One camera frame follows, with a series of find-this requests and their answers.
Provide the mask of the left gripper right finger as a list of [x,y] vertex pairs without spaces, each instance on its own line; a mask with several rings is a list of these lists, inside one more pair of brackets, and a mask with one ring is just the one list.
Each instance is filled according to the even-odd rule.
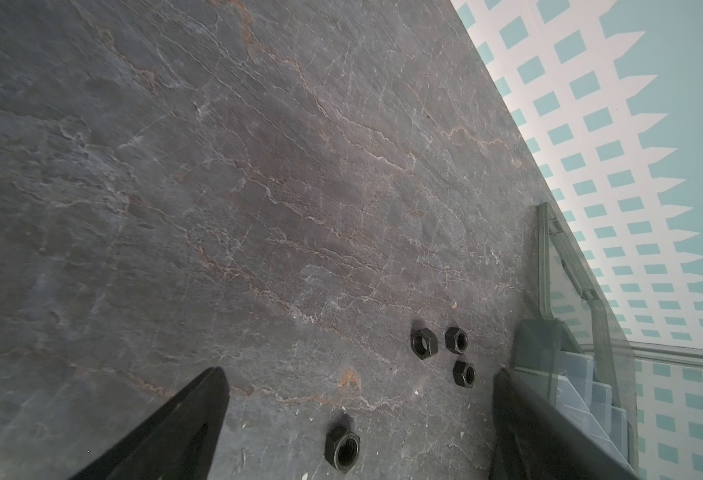
[[508,369],[493,378],[493,424],[493,479],[637,477]]

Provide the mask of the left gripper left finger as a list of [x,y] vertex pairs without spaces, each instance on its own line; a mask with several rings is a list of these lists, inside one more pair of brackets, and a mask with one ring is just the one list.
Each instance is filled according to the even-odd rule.
[[220,367],[205,369],[185,388],[75,479],[205,479],[229,402]]

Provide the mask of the grey transparent organizer box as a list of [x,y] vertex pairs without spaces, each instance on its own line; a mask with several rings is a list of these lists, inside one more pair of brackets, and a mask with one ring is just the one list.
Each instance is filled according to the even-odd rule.
[[563,214],[537,208],[539,300],[511,365],[630,474],[639,473],[635,356]]

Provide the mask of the black nut back right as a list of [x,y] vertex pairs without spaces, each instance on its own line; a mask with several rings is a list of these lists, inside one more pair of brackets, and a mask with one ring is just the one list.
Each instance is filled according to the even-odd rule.
[[463,360],[455,361],[453,380],[455,380],[455,384],[463,388],[473,387],[475,385],[475,366]]

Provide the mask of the black nut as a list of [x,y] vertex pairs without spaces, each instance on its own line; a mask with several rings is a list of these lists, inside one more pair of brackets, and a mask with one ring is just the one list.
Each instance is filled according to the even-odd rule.
[[467,332],[459,327],[449,327],[445,331],[445,347],[454,354],[463,355],[467,351],[469,340]]
[[439,338],[429,328],[413,329],[411,350],[420,360],[429,359],[439,353]]
[[353,469],[361,452],[361,438],[349,428],[338,424],[325,439],[324,458],[337,471],[346,473]]
[[455,361],[453,380],[455,380],[455,384],[463,388],[473,387],[475,385],[475,366],[463,360]]

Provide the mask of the black nut back middle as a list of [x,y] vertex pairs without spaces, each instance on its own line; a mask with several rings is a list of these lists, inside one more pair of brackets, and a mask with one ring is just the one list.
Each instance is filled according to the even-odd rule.
[[454,354],[463,355],[467,351],[469,340],[467,332],[459,327],[449,327],[445,331],[445,347]]

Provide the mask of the black nut back left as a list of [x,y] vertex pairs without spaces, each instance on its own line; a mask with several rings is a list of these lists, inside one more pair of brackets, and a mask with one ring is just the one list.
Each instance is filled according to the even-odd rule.
[[411,350],[420,360],[429,359],[439,353],[439,338],[429,328],[413,329]]

